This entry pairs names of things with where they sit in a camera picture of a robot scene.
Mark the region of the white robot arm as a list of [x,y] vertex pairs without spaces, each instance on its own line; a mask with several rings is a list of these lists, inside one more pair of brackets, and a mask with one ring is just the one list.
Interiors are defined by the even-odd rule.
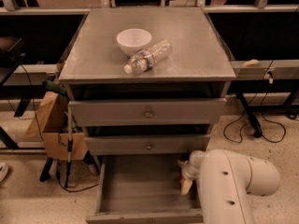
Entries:
[[197,183],[204,224],[255,224],[248,197],[272,195],[280,184],[270,161],[224,149],[195,150],[178,166],[181,194]]

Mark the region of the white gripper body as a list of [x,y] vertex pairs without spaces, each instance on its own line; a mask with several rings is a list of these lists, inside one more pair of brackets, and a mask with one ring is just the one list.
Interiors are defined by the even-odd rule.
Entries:
[[181,165],[181,174],[185,180],[192,181],[200,174],[200,166],[206,153],[201,150],[195,150],[190,154],[187,161]]

